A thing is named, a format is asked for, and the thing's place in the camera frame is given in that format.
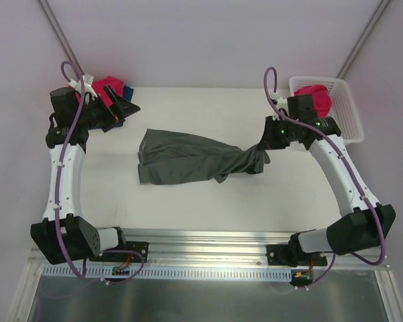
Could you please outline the dark grey t-shirt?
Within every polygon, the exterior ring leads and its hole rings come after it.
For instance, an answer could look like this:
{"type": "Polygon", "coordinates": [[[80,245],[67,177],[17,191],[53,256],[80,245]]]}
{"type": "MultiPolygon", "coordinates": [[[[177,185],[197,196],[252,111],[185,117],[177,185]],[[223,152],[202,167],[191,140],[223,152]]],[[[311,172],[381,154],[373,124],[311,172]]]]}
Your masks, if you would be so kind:
{"type": "Polygon", "coordinates": [[[148,129],[138,151],[141,184],[174,185],[214,179],[223,183],[230,174],[260,174],[271,162],[264,150],[242,150],[223,142],[176,131],[148,129]]]}

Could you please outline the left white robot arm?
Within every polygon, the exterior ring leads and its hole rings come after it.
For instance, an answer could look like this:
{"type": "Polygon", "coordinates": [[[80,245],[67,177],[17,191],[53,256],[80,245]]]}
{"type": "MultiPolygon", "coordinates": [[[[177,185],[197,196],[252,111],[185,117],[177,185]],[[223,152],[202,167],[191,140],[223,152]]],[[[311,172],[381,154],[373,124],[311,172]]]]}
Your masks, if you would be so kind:
{"type": "Polygon", "coordinates": [[[128,251],[119,227],[96,228],[83,218],[81,208],[81,172],[90,130],[107,132],[140,110],[110,85],[103,90],[110,106],[101,97],[73,87],[50,92],[53,112],[46,134],[50,191],[42,220],[31,226],[30,235],[53,265],[98,259],[103,251],[112,260],[121,260],[128,251]]]}

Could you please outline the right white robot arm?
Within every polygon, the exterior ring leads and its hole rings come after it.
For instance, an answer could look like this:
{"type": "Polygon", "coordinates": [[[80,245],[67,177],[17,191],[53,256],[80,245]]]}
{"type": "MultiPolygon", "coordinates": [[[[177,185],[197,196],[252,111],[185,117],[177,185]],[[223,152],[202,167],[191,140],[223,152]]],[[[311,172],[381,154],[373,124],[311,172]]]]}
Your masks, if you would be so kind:
{"type": "Polygon", "coordinates": [[[266,117],[260,150],[282,150],[303,144],[321,167],[339,206],[340,219],[324,229],[293,234],[276,259],[296,267],[323,252],[351,254],[377,266],[386,254],[386,236],[396,218],[391,205],[382,204],[363,182],[347,153],[332,117],[320,117],[311,95],[284,99],[275,92],[267,100],[277,117],[266,117]]]}

